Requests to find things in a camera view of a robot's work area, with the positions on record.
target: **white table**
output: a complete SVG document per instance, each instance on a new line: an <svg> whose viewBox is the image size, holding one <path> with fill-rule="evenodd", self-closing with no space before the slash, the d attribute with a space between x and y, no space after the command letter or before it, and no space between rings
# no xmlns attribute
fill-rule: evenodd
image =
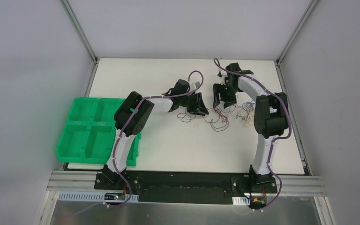
<svg viewBox="0 0 360 225"><path fill-rule="evenodd" d="M238 62L242 69L250 69L271 91L281 92L273 61L221 60L222 66ZM220 83L218 69L213 60L179 59L101 59L90 91L90 97L126 98L132 91L143 96L160 95L172 88L178 79L187 80L189 73L199 70L205 81L202 93L207 108L212 107L214 83ZM198 74L191 81L200 81ZM250 101L245 93L238 93L238 103ZM253 126L229 116L230 126L215 132L201 116L190 123L177 118L185 111L180 107L170 113L152 114L142 131L136 167L128 170L245 173L249 171L257 146L257 133ZM207 118L217 119L210 110ZM69 164L69 168L98 169L102 165ZM304 174L292 135L278 143L273 170L281 174Z"/></svg>

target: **black base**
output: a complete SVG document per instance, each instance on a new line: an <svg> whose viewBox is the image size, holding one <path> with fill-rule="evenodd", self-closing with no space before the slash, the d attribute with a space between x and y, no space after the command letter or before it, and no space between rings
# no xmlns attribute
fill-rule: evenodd
<svg viewBox="0 0 360 225"><path fill-rule="evenodd" d="M94 188L123 190L120 177L116 173L107 176L107 170L97 174ZM133 194L139 195L140 202L232 204L232 197L242 197L243 193L263 193L263 187L249 189L248 177L243 173L123 171L121 174L128 180ZM270 185L266 190L276 193L277 187Z"/></svg>

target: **green plastic tray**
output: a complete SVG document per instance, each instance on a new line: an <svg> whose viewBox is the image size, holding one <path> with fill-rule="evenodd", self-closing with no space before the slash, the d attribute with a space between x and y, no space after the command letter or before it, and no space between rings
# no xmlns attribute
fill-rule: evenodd
<svg viewBox="0 0 360 225"><path fill-rule="evenodd" d="M115 139L114 114L123 103L119 98L80 97L74 99L56 149L63 163L105 164ZM141 135L137 135L127 156L136 166Z"/></svg>

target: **white wall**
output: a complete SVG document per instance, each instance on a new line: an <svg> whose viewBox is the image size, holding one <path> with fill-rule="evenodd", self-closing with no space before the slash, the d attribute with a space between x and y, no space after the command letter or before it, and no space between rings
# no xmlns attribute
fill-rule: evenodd
<svg viewBox="0 0 360 225"><path fill-rule="evenodd" d="M310 0L70 0L98 57L276 59Z"/></svg>
<svg viewBox="0 0 360 225"><path fill-rule="evenodd" d="M58 0L0 1L0 225L36 221L91 66Z"/></svg>
<svg viewBox="0 0 360 225"><path fill-rule="evenodd" d="M321 1L282 72L337 223L360 224L360 0Z"/></svg>

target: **white tabletop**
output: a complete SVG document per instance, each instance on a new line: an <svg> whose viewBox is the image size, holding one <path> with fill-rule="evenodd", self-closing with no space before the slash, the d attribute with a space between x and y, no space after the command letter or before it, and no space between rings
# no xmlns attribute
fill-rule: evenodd
<svg viewBox="0 0 360 225"><path fill-rule="evenodd" d="M271 91L281 92L273 61L221 60L222 66L238 62L242 69L250 69ZM202 93L207 108L212 107L214 83L220 83L213 60L179 59L100 59L89 97L126 98L132 91L143 96L160 95L172 88L178 79L187 80L189 73L199 70L205 81ZM198 74L191 81L200 81ZM238 103L251 98L238 93ZM142 131L136 167L128 170L245 173L249 171L257 147L257 133L253 126L229 115L229 128L215 132L201 116L190 123L177 118L185 111L180 107L170 113L152 114ZM218 115L210 110L208 121ZM101 165L69 164L69 168L101 168ZM273 160L273 170L280 174L304 174L294 136L279 141Z"/></svg>

